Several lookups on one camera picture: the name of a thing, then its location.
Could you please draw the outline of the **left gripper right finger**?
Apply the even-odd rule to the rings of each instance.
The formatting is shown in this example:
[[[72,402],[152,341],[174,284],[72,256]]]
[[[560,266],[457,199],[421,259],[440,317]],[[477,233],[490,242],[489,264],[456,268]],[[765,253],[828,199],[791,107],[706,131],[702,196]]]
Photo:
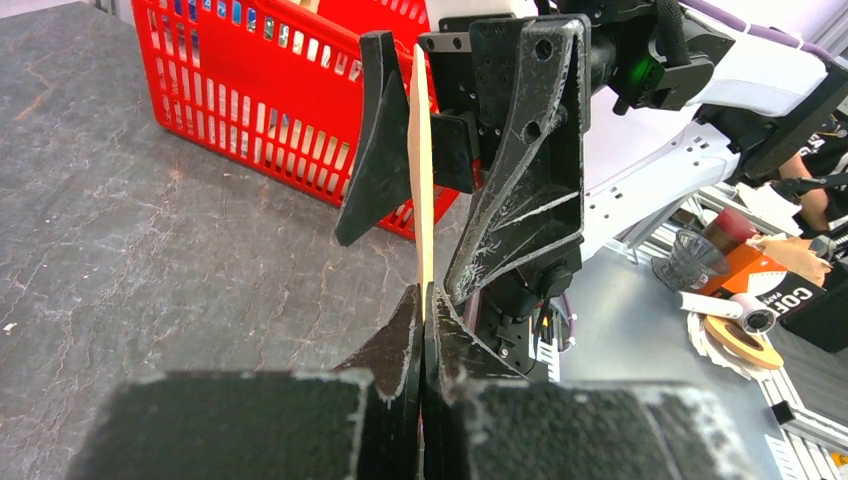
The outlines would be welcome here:
[[[683,383],[532,381],[458,318],[423,303],[427,479],[755,479],[730,416]]]

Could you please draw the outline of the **brown paper coffee filter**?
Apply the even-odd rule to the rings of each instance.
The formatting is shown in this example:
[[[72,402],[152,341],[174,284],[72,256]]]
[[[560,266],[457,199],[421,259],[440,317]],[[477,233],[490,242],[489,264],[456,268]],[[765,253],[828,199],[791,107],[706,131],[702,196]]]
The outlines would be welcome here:
[[[413,49],[409,104],[407,150],[418,255],[418,283],[421,298],[426,300],[429,285],[434,278],[434,181],[426,60],[418,44]]]

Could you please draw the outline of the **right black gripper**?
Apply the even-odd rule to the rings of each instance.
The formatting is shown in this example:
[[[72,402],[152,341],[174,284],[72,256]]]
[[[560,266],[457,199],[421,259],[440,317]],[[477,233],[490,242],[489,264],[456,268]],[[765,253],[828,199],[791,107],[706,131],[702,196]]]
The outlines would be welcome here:
[[[472,195],[445,276],[474,333],[519,371],[554,371],[552,307],[583,265],[583,135],[591,23],[583,14],[452,19],[421,39],[445,115],[468,115],[468,160],[434,153]],[[363,110],[335,236],[349,246],[411,196],[409,103],[391,32],[360,37]]]

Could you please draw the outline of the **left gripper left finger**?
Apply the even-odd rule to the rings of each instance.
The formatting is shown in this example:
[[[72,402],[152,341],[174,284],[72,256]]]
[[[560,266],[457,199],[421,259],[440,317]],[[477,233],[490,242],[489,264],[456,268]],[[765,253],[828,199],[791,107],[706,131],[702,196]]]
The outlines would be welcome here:
[[[166,372],[117,387],[71,479],[414,479],[422,298],[330,370]]]

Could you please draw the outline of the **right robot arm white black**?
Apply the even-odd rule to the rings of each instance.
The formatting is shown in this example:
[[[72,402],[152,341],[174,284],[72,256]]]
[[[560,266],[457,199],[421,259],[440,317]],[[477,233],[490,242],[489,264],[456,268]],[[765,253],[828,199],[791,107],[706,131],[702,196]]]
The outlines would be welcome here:
[[[437,112],[394,38],[359,41],[364,101],[335,235],[361,238],[423,190],[473,195],[445,278],[456,305],[521,319],[625,228],[724,180],[770,175],[847,91],[826,51],[703,1],[430,1]]]

